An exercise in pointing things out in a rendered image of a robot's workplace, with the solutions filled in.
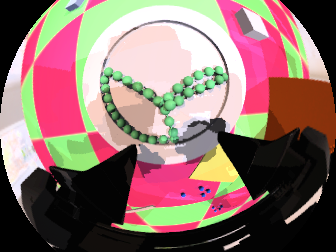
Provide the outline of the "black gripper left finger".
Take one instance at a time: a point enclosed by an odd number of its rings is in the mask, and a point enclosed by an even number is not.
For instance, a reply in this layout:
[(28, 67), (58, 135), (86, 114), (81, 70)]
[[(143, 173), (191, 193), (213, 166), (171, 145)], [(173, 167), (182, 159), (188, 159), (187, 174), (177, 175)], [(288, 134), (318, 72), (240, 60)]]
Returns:
[(124, 225), (137, 153), (136, 143), (133, 143), (89, 170), (76, 171), (56, 166), (49, 166), (48, 170), (60, 186), (83, 195), (115, 225)]

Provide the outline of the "white round tray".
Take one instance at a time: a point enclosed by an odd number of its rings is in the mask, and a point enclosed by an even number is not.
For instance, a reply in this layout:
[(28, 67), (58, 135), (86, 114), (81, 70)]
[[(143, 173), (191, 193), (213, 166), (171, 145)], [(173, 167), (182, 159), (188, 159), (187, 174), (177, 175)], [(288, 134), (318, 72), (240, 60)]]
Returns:
[[(193, 97), (184, 97), (184, 105), (175, 107), (168, 117), (175, 119), (179, 142), (161, 145), (141, 142), (124, 133), (117, 126), (108, 102), (104, 102), (100, 78), (104, 69), (112, 67), (143, 83), (143, 89), (153, 90), (153, 97), (173, 91), (173, 85), (183, 85), (185, 77), (192, 77), (204, 67), (223, 67), (227, 81), (204, 93), (193, 91)], [(123, 150), (136, 143), (136, 161), (172, 165), (201, 157), (219, 145), (217, 133), (231, 131), (240, 117), (245, 101), (245, 70), (243, 59), (229, 38), (211, 18), (181, 6), (151, 6), (123, 15), (112, 23), (93, 43), (85, 62), (83, 73), (83, 98), (89, 118), (101, 137), (116, 150)], [(171, 126), (165, 126), (167, 115), (160, 113), (160, 106), (153, 106), (153, 98), (143, 97), (132, 85), (124, 86), (109, 78), (108, 94), (112, 95), (115, 111), (125, 119), (125, 125), (147, 137), (167, 135)]]

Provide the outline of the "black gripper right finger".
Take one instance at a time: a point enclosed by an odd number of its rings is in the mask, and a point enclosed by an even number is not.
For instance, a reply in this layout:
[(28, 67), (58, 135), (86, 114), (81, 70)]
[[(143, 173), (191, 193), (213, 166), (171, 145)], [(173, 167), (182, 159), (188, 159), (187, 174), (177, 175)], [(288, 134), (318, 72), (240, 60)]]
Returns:
[(269, 142), (267, 139), (219, 131), (217, 141), (255, 201), (265, 194), (265, 186), (276, 174), (276, 169), (279, 169), (285, 151), (293, 142), (299, 141), (299, 135), (300, 127), (296, 127), (291, 133)]

